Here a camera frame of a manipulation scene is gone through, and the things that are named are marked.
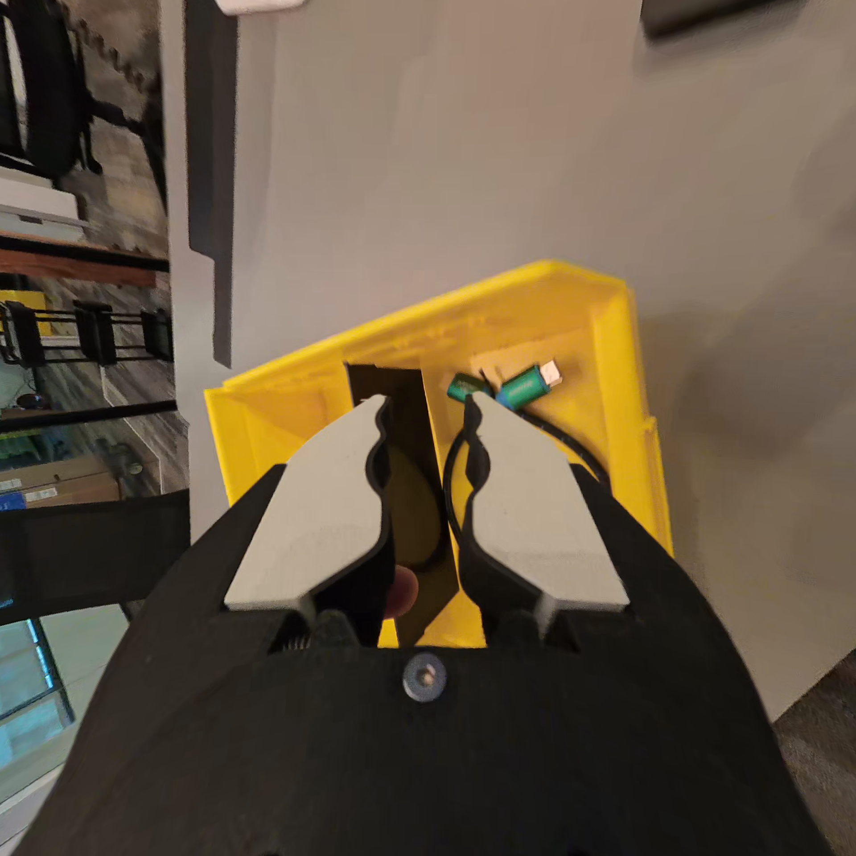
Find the cardboard box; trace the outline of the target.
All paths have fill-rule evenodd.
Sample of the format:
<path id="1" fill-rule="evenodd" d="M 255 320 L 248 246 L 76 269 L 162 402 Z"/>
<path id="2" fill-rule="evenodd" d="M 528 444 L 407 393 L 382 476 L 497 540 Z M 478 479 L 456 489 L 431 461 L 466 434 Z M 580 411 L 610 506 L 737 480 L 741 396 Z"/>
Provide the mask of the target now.
<path id="1" fill-rule="evenodd" d="M 1 511 L 122 499 L 106 463 L 95 455 L 28 465 L 1 473 Z"/>

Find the yellow plastic bin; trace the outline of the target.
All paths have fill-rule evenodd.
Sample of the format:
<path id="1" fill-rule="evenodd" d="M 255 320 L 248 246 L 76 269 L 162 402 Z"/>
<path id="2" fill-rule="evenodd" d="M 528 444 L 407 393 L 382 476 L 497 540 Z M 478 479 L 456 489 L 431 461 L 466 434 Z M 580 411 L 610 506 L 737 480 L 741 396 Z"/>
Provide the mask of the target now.
<path id="1" fill-rule="evenodd" d="M 465 404 L 476 392 L 539 429 L 580 481 L 605 489 L 667 551 L 658 427 L 649 414 L 634 297 L 611 277 L 540 262 L 294 351 L 206 391 L 230 502 L 328 424 L 391 401 L 387 498 L 395 563 L 427 571 L 394 646 L 486 645 L 461 587 L 471 487 Z"/>

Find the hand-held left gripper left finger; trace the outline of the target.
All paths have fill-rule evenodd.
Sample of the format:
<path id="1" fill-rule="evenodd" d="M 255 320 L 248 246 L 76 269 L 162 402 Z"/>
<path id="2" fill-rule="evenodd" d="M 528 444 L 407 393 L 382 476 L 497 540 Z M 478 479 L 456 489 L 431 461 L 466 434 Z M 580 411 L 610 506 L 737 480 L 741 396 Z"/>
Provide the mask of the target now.
<path id="1" fill-rule="evenodd" d="M 395 577 L 387 498 L 391 401 L 376 394 L 328 424 L 284 466 L 224 605 L 283 609 L 314 629 L 344 614 L 376 647 Z"/>

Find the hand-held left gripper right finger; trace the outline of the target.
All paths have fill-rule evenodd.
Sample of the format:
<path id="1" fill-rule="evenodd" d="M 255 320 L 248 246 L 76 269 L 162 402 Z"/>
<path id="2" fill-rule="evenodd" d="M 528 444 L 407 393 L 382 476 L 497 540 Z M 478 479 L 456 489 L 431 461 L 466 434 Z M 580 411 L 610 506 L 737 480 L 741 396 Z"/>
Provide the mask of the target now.
<path id="1" fill-rule="evenodd" d="M 630 598 L 556 442 L 481 392 L 463 432 L 460 581 L 487 646 L 539 646 L 568 613 L 623 613 Z"/>

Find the black fabric panel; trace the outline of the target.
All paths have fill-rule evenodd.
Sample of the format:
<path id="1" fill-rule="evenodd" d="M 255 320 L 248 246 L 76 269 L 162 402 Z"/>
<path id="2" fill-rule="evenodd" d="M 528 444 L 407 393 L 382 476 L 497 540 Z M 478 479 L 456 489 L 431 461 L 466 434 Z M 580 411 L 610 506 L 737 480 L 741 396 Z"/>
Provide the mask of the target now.
<path id="1" fill-rule="evenodd" d="M 146 599 L 190 546 L 190 492 L 1 513 L 1 625 Z"/>

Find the white box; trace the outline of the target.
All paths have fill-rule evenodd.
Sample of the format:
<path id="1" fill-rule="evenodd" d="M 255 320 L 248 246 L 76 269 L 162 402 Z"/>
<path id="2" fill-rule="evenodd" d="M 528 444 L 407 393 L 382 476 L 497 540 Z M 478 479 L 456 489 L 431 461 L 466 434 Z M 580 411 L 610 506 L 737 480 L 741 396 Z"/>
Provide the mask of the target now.
<path id="1" fill-rule="evenodd" d="M 47 241 L 86 243 L 78 198 L 48 179 L 1 167 L 1 231 Z"/>

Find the white tilting stand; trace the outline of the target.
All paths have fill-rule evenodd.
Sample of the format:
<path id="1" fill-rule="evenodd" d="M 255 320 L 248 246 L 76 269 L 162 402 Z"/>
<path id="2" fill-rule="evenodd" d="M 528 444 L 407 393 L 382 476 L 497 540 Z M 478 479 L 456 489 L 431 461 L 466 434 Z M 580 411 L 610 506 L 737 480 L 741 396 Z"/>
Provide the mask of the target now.
<path id="1" fill-rule="evenodd" d="M 299 8 L 306 3 L 307 1 L 304 0 L 216 1 L 221 12 L 226 16 L 232 17 L 287 11 L 293 8 Z"/>

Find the wooden table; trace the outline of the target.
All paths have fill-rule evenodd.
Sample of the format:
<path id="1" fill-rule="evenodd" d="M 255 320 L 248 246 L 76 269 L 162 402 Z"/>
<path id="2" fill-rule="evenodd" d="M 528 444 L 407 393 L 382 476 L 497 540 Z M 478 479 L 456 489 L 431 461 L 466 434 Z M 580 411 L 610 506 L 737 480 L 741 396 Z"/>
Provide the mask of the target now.
<path id="1" fill-rule="evenodd" d="M 71 279 L 120 287 L 155 288 L 170 272 L 166 259 L 88 243 L 1 233 L 1 273 Z"/>

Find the black office chair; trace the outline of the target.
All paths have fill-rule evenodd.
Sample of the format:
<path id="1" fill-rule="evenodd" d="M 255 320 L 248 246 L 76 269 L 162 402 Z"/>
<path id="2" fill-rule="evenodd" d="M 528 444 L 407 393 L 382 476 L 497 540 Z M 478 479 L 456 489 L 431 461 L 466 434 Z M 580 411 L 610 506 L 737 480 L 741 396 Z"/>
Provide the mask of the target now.
<path id="1" fill-rule="evenodd" d="M 58 2 L 2 2 L 2 40 L 9 33 L 21 67 L 26 127 L 16 156 L 56 181 L 80 158 L 87 122 L 80 61 Z"/>

